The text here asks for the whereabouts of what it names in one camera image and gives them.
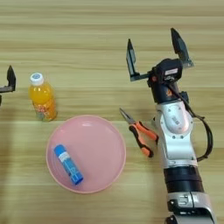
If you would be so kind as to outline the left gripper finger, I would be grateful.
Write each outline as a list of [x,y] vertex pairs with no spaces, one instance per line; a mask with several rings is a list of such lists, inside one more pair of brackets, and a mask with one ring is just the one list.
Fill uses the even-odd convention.
[[0,93],[9,93],[16,90],[16,75],[12,66],[9,66],[7,71],[7,81],[8,85],[0,87]]

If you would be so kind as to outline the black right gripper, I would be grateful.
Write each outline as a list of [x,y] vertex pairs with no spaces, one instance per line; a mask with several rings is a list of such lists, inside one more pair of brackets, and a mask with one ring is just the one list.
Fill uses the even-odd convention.
[[[171,28],[171,41],[174,52],[178,55],[183,67],[192,67],[193,62],[189,57],[186,43],[174,28]],[[136,55],[130,39],[128,39],[127,44],[126,61],[131,81],[148,79],[147,83],[151,88],[155,103],[160,104],[177,99],[177,96],[169,89],[169,87],[172,87],[175,90],[178,89],[176,82],[180,76],[177,69],[167,70],[163,73],[157,73],[156,70],[151,70],[147,73],[140,74],[135,69]]]

